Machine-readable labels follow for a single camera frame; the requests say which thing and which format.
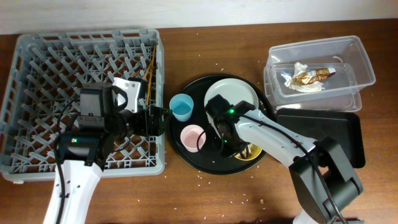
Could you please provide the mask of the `light blue plastic cup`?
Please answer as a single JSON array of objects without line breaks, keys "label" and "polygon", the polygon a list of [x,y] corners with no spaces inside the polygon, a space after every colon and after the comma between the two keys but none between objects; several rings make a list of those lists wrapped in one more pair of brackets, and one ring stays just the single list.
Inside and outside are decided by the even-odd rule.
[{"label": "light blue plastic cup", "polygon": [[169,103],[169,108],[172,110],[173,116],[180,122],[190,119],[193,107],[193,99],[184,93],[173,96]]}]

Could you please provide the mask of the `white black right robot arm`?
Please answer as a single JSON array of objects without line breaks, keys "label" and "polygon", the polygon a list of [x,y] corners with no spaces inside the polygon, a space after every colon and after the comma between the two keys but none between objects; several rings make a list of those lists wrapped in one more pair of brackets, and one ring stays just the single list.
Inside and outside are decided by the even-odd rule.
[{"label": "white black right robot arm", "polygon": [[252,143],[288,168],[302,207],[294,223],[346,223],[341,211],[363,192],[363,185],[342,147],[332,138],[317,141],[268,118],[247,101],[233,105],[220,94],[205,111],[221,138],[225,157]]}]

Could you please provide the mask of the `gold foil snack wrapper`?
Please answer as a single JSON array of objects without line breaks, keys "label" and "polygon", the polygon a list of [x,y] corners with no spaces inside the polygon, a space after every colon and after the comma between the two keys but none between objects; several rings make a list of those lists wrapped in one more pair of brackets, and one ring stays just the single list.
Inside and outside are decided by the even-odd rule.
[{"label": "gold foil snack wrapper", "polygon": [[308,72],[302,72],[297,76],[294,76],[294,83],[297,85],[309,85],[315,82],[326,80],[336,73],[334,68],[321,68],[318,70],[311,70]]}]

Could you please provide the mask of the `grey plastic dishwasher rack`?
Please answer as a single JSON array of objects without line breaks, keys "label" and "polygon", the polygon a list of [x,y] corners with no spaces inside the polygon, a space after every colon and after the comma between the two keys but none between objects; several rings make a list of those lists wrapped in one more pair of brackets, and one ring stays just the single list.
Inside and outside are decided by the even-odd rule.
[{"label": "grey plastic dishwasher rack", "polygon": [[89,82],[143,77],[157,45],[150,105],[163,105],[164,47],[155,29],[26,34],[1,91],[1,175],[15,184],[55,177],[53,144]]}]

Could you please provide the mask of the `clear plastic bin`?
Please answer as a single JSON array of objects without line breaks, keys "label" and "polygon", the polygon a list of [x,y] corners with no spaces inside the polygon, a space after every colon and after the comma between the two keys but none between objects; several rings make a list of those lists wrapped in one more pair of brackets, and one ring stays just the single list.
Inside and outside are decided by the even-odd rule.
[{"label": "clear plastic bin", "polygon": [[275,109],[357,111],[360,90],[375,84],[368,54],[355,35],[271,47],[265,93]]}]

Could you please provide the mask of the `grey round plate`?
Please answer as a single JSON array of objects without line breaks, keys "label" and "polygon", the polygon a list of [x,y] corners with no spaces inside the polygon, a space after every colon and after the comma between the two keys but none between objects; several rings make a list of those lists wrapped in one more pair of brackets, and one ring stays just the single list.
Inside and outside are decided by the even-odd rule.
[{"label": "grey round plate", "polygon": [[259,108],[259,98],[253,87],[237,78],[225,78],[212,84],[205,94],[204,106],[216,95],[221,95],[233,106],[246,101],[255,109]]}]

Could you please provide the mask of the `pink plastic cup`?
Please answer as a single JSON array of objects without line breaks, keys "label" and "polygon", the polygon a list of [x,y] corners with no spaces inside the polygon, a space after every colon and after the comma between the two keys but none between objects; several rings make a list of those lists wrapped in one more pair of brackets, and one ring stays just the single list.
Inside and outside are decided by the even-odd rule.
[{"label": "pink plastic cup", "polygon": [[206,142],[206,134],[202,127],[191,124],[182,129],[180,140],[187,151],[196,153]]}]

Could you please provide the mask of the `yellow bowl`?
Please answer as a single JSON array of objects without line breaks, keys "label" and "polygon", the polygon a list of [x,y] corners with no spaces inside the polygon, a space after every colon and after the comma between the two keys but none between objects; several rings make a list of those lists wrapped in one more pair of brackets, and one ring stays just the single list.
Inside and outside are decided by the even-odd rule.
[{"label": "yellow bowl", "polygon": [[252,143],[247,143],[243,148],[234,156],[235,159],[241,160],[241,161],[251,161],[257,158],[260,153],[262,153],[263,150],[252,144]]}]

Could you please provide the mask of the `round black serving tray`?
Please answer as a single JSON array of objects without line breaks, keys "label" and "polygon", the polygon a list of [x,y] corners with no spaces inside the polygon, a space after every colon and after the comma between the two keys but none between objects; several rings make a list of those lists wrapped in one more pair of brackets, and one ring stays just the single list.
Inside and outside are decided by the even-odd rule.
[{"label": "round black serving tray", "polygon": [[234,156],[225,158],[221,155],[221,139],[215,133],[214,129],[206,131],[206,142],[199,152],[189,152],[180,140],[180,134],[188,125],[195,124],[206,129],[209,126],[206,117],[203,101],[205,93],[212,84],[225,78],[239,78],[229,74],[212,74],[198,78],[179,92],[191,96],[194,100],[194,109],[190,119],[186,122],[180,122],[172,118],[167,126],[167,135],[171,146],[175,152],[192,167],[207,172],[209,174],[228,175],[245,171],[256,165],[266,155],[266,152],[260,151],[260,154],[250,160],[242,161]]}]

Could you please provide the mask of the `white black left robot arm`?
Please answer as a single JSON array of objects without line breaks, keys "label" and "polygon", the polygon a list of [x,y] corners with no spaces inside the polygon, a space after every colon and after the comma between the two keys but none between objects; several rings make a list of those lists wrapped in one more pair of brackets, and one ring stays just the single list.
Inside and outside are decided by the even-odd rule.
[{"label": "white black left robot arm", "polygon": [[87,83],[76,97],[78,129],[68,125],[54,145],[55,180],[45,223],[84,223],[91,198],[115,140],[132,134],[161,136],[172,110],[158,106],[128,109],[130,98],[110,83]]}]

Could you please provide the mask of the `white tissue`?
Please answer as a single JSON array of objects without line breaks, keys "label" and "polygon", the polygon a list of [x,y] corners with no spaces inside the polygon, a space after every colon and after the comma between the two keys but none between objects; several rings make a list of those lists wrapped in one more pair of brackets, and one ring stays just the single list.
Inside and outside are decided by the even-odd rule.
[{"label": "white tissue", "polygon": [[296,62],[294,64],[294,73],[282,72],[280,75],[285,80],[284,85],[301,93],[313,93],[323,90],[324,77],[327,78],[329,69],[308,70],[307,64]]}]

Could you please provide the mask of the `wooden chopstick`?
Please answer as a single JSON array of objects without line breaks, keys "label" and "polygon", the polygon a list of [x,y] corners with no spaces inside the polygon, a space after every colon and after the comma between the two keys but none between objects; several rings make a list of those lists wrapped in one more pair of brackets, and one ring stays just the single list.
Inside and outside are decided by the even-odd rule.
[{"label": "wooden chopstick", "polygon": [[144,79],[144,80],[147,79],[147,75],[149,74],[149,72],[150,72],[150,70],[152,69],[152,67],[153,67],[153,61],[151,61],[151,63],[150,63],[149,66],[147,67],[147,70],[146,70],[144,76],[142,77],[142,79]]},{"label": "wooden chopstick", "polygon": [[150,103],[150,92],[151,92],[151,84],[152,84],[152,76],[154,72],[154,65],[155,65],[155,56],[156,56],[157,45],[154,45],[154,51],[152,54],[153,67],[150,70],[149,74],[147,75],[147,96],[146,96],[146,106],[149,106]]}]

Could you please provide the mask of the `black rectangular waste tray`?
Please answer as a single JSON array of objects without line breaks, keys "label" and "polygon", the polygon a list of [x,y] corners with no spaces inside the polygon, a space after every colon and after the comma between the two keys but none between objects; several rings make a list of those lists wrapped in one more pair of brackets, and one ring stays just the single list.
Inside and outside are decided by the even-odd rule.
[{"label": "black rectangular waste tray", "polygon": [[351,165],[361,169],[366,164],[361,123],[350,112],[283,108],[276,112],[278,124],[302,136],[318,141],[330,137],[337,141]]}]

